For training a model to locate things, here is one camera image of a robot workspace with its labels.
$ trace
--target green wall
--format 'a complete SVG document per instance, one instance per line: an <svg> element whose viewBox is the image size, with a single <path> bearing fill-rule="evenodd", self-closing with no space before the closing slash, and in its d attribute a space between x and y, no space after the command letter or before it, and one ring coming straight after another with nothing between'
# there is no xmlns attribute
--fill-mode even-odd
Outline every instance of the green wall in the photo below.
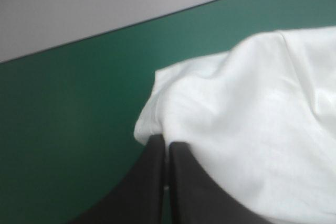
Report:
<svg viewBox="0 0 336 224"><path fill-rule="evenodd" d="M327 25L335 0L218 0L1 64L0 223L62 223L104 196L142 150L133 127L155 69Z"/></svg>

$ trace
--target wrinkled cloth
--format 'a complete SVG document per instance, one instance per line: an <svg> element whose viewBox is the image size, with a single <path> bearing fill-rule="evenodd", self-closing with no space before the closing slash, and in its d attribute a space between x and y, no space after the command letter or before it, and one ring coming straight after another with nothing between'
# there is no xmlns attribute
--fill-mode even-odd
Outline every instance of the wrinkled cloth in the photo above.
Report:
<svg viewBox="0 0 336 224"><path fill-rule="evenodd" d="M155 72L134 136L188 142L273 223L336 223L336 27L278 30Z"/></svg>

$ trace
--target black object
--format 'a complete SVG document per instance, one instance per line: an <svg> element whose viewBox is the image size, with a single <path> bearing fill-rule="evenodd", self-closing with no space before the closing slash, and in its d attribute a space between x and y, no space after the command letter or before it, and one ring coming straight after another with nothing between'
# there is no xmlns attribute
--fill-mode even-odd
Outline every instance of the black object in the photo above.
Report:
<svg viewBox="0 0 336 224"><path fill-rule="evenodd" d="M158 224L161 221L165 144L151 136L124 179L69 224Z"/></svg>
<svg viewBox="0 0 336 224"><path fill-rule="evenodd" d="M221 189L188 144L170 145L170 200L174 224L269 224Z"/></svg>

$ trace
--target white cloth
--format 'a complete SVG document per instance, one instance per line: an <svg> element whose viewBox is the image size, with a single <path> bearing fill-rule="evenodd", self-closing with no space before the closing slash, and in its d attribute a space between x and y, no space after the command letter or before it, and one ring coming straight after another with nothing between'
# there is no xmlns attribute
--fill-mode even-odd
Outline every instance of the white cloth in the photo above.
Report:
<svg viewBox="0 0 336 224"><path fill-rule="evenodd" d="M160 133L266 219L335 224L336 28L260 33L156 71L134 136Z"/></svg>

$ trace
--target white t-shirt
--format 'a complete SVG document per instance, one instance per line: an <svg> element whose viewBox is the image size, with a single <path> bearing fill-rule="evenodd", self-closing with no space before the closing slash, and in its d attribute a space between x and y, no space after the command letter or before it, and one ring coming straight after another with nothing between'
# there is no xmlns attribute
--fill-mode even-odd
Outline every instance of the white t-shirt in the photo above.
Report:
<svg viewBox="0 0 336 224"><path fill-rule="evenodd" d="M134 136L188 142L273 223L336 223L336 27L253 35L155 72Z"/></svg>

